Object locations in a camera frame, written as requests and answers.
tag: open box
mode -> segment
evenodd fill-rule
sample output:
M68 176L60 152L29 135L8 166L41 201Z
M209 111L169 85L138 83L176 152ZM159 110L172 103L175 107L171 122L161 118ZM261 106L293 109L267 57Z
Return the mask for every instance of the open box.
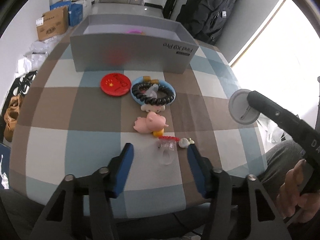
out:
M89 15L71 34L70 44L78 72L183 73L199 47L178 22L125 14Z

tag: yellow toy part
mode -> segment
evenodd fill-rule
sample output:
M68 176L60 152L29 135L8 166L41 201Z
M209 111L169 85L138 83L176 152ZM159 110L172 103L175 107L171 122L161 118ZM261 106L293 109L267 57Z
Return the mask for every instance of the yellow toy part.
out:
M160 131L156 131L156 132L152 132L154 137L159 137L159 136L163 136L164 134L164 129L160 130Z

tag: brown shoe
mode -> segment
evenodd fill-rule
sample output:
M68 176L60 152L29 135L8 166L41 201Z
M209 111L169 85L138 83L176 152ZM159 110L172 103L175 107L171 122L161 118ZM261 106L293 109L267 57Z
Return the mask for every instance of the brown shoe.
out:
M13 132L16 128L18 116L18 112L11 111L7 117L7 125L5 126L3 135L8 142L12 142Z
M5 111L5 114L4 114L4 121L5 122L7 122L7 119L8 119L8 116L9 116L10 112L17 112L19 114L22 102L23 102L22 95L13 96L10 99L9 106L8 106L8 108L7 108L7 110Z

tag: red round badge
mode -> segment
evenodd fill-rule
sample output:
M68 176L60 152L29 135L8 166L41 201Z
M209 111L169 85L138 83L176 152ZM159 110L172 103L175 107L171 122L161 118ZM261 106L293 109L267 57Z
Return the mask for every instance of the red round badge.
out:
M119 97L130 91L131 81L123 74L111 73L101 79L100 87L106 94Z

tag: table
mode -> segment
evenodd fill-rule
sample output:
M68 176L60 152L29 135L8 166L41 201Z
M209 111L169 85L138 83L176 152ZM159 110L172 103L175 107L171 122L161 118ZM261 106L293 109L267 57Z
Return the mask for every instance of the table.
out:
M164 79L176 99L160 114L165 135L191 137L200 153L229 174L260 174L267 163L257 124L237 124L228 99L239 84L219 50L200 48L183 74L119 71L130 80L148 75ZM134 146L124 192L112 200L115 218L139 218L176 212L206 202L197 192L187 160L178 147L166 165L158 139L133 129L140 110L130 93L110 97L100 89L109 71L75 71L67 35L44 62L26 95L12 142L9 183L14 190L46 204L66 174L93 173Z

